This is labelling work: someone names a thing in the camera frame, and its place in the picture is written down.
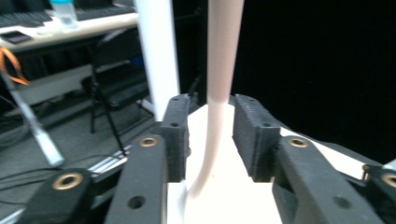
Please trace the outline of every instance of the white pole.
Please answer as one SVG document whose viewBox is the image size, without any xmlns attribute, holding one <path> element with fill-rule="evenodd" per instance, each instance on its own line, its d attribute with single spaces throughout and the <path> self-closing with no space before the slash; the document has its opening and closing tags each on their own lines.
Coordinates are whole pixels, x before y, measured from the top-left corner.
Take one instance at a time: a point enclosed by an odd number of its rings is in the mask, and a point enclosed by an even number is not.
<svg viewBox="0 0 396 224">
<path fill-rule="evenodd" d="M 168 101 L 180 93 L 172 1 L 134 0 L 134 5 L 154 118 L 162 121 Z"/>
</svg>

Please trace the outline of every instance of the keyboard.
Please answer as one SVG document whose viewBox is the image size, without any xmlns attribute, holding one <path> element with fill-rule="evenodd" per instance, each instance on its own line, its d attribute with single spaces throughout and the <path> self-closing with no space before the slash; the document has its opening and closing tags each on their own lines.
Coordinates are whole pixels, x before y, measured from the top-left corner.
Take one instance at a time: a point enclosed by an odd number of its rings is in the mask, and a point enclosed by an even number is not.
<svg viewBox="0 0 396 224">
<path fill-rule="evenodd" d="M 76 10 L 77 20 L 85 21 L 109 16 L 117 16 L 127 13 L 133 13 L 133 7 L 99 7 L 85 10 Z"/>
<path fill-rule="evenodd" d="M 52 21 L 52 18 L 45 11 L 9 13 L 0 16 L 0 28 L 32 21 Z"/>
</svg>

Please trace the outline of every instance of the black background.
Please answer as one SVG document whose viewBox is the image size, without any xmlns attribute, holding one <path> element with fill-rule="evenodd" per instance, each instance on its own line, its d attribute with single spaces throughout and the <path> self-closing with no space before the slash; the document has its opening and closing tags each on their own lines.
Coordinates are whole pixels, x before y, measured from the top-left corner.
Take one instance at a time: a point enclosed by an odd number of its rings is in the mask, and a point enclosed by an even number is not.
<svg viewBox="0 0 396 224">
<path fill-rule="evenodd" d="M 294 131 L 396 158 L 394 1 L 245 2 L 233 93 Z"/>
</svg>

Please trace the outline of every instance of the white cable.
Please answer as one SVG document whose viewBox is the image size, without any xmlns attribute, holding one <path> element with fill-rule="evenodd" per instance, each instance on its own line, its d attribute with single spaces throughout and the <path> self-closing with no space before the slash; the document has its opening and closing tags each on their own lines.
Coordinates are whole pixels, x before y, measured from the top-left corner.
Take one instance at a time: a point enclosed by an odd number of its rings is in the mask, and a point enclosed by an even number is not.
<svg viewBox="0 0 396 224">
<path fill-rule="evenodd" d="M 185 223 L 194 220 L 194 201 L 211 176 L 219 152 L 223 117 L 233 82 L 233 69 L 244 0 L 209 0 L 207 40 L 208 121 L 204 163 L 186 199 Z"/>
</svg>

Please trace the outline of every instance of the metal stand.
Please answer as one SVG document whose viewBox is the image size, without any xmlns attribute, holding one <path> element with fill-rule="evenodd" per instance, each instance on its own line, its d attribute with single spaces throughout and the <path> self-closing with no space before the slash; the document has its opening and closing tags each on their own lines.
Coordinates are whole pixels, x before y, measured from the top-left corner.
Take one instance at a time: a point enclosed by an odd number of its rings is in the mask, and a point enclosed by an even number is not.
<svg viewBox="0 0 396 224">
<path fill-rule="evenodd" d="M 1 76 L 8 87 L 9 93 L 12 95 L 18 107 L 20 108 L 22 115 L 25 116 L 28 120 L 30 130 L 32 131 L 35 140 L 43 151 L 44 156 L 47 158 L 49 165 L 53 167 L 60 166 L 62 163 L 64 163 L 64 157 L 61 155 L 58 148 L 52 142 L 52 139 L 50 139 L 49 134 L 38 122 L 32 108 L 23 101 L 12 80 L 10 80 L 6 74 L 1 73 Z"/>
</svg>

